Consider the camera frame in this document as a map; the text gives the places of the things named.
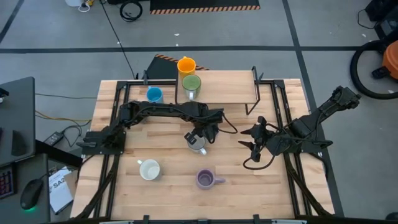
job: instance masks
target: keyboard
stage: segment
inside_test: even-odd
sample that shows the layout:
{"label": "keyboard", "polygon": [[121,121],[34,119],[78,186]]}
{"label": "keyboard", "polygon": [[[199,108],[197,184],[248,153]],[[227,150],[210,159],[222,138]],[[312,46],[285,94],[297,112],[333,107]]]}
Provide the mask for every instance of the keyboard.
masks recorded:
{"label": "keyboard", "polygon": [[16,193],[14,166],[0,168],[0,199]]}

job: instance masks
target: computer mouse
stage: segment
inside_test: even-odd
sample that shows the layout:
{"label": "computer mouse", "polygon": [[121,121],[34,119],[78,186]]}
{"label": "computer mouse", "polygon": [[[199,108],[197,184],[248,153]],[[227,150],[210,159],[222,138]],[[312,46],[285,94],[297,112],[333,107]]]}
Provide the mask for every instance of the computer mouse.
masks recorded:
{"label": "computer mouse", "polygon": [[31,209],[36,205],[42,191],[42,187],[42,179],[34,179],[27,183],[21,195],[21,207],[24,210]]}

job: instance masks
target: blue cup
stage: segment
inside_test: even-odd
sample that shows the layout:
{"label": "blue cup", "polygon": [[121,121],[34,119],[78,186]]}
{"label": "blue cup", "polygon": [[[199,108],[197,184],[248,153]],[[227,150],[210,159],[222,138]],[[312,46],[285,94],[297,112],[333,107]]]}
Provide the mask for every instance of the blue cup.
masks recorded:
{"label": "blue cup", "polygon": [[148,86],[147,99],[151,103],[163,103],[163,92],[158,87]]}

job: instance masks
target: concrete floor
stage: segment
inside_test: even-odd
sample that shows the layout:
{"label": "concrete floor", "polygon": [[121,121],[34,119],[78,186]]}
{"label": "concrete floor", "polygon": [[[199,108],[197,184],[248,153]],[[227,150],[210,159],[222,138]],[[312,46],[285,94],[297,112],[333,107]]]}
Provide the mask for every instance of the concrete floor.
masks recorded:
{"label": "concrete floor", "polygon": [[[0,83],[33,76],[37,93],[96,96],[101,80],[132,77],[121,52],[99,49],[94,53],[90,50],[119,47],[99,2],[90,12],[80,13],[63,0],[42,0],[40,3],[0,0],[0,30],[18,2],[23,4],[10,28],[4,36],[0,34]],[[149,15],[149,2],[146,1],[142,3],[142,17],[133,23],[124,22],[116,6],[105,5],[105,8],[123,46],[136,48],[126,53],[135,73],[142,73],[155,54],[174,58],[190,56],[197,64],[214,70],[250,69],[255,65],[257,71],[264,72],[264,78],[301,78],[308,99],[316,105],[323,103],[338,85],[354,90],[348,70],[354,52],[341,48],[302,52],[300,46],[360,46],[376,40],[373,30],[356,23],[357,12],[369,0],[259,2],[261,10],[258,11]],[[365,14],[361,18],[371,25]],[[176,44],[179,47],[228,45],[246,48],[228,51],[157,49],[175,47]],[[253,50],[250,46],[281,48]],[[46,51],[60,49],[58,52],[63,52],[77,48],[87,49],[87,52]],[[10,54],[15,49],[28,54]],[[369,77],[380,61],[377,53],[363,55],[358,70],[364,83],[381,93],[398,91],[395,83],[388,80],[375,82]],[[36,109],[50,116],[90,119],[94,106],[94,100],[36,97]],[[398,179],[395,175],[398,139],[394,136],[398,126],[394,119],[397,108],[397,100],[363,97],[358,108],[338,113],[323,125],[326,138],[334,141],[329,153],[346,217],[383,219],[388,213],[398,211]],[[39,140],[70,125],[67,121],[39,118],[36,122]],[[76,136],[73,130],[67,134],[71,138]],[[65,151],[72,150],[65,142],[58,146]],[[65,210],[53,218],[63,220],[68,212]]]}

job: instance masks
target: black and orange striped mat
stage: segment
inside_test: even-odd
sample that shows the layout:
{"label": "black and orange striped mat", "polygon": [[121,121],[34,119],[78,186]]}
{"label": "black and orange striped mat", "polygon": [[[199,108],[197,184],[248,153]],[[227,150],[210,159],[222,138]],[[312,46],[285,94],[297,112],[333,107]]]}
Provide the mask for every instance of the black and orange striped mat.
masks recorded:
{"label": "black and orange striped mat", "polygon": [[150,0],[151,14],[258,10],[258,0]]}
{"label": "black and orange striped mat", "polygon": [[[166,55],[157,54],[147,69],[148,79],[176,79],[178,59]],[[197,66],[197,70],[209,70],[208,68]]]}

